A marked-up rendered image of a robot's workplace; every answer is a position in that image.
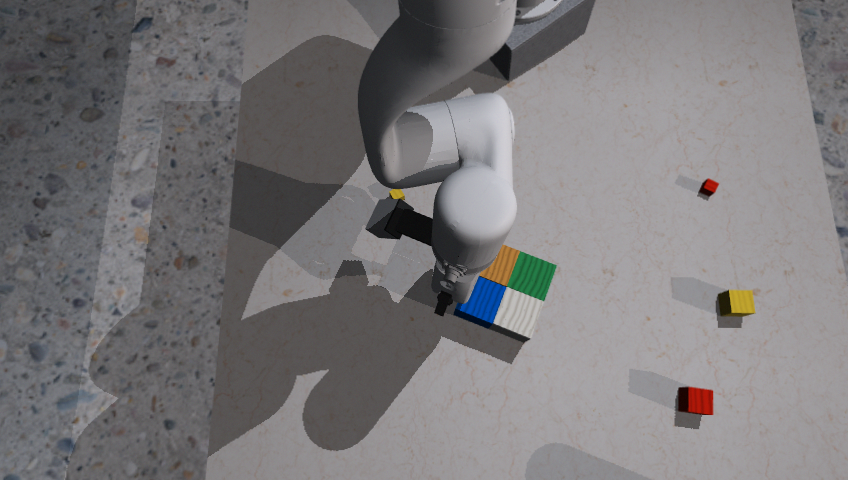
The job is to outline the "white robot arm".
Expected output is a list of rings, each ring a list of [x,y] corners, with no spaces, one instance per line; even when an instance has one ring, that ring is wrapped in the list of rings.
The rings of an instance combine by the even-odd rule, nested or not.
[[[490,266],[514,224],[514,118],[495,93],[413,105],[497,53],[514,21],[540,19],[562,1],[398,0],[400,16],[365,65],[358,113],[375,178],[391,189],[442,182],[433,219],[379,199],[365,229],[432,246],[449,283]]]

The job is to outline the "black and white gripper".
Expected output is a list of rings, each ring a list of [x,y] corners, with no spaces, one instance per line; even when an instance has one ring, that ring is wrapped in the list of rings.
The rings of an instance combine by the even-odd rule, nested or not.
[[[480,273],[482,271],[480,271]],[[442,269],[442,264],[436,258],[431,287],[434,293],[441,293],[437,296],[438,303],[434,313],[444,316],[447,306],[450,306],[450,304],[453,303],[453,300],[461,304],[467,303],[480,273],[465,274],[464,277],[459,275],[455,284],[449,283],[443,279],[445,276],[445,270]]]

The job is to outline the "green cube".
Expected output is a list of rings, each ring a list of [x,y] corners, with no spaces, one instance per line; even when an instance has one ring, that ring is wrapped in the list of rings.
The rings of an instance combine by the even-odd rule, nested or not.
[[[507,287],[545,301],[556,267],[520,251]]]

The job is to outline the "blue cube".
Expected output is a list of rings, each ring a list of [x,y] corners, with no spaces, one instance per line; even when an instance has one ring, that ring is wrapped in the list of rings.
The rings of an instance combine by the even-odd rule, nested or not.
[[[505,286],[479,276],[468,302],[457,303],[453,315],[489,329],[505,290]]]

